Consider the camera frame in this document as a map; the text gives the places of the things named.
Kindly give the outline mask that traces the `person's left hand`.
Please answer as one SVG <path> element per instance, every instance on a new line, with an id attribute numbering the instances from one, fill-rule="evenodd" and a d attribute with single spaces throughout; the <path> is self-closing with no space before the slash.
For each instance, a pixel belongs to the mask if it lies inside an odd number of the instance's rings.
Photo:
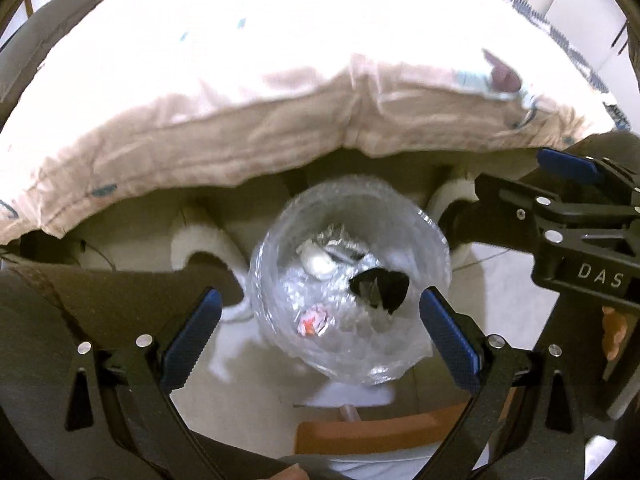
<path id="1" fill-rule="evenodd" d="M 299 464 L 289 466 L 272 476 L 269 480 L 309 480 L 309 476 Z"/>

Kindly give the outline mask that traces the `person's right hand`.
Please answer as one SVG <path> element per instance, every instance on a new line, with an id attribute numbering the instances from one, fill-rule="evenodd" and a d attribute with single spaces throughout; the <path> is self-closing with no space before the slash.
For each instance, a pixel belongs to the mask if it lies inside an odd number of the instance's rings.
<path id="1" fill-rule="evenodd" d="M 614 308 L 603 307 L 602 349 L 608 362 L 613 362 L 620 354 L 620 345 L 627 335 L 628 322 L 626 316 L 617 312 Z"/>

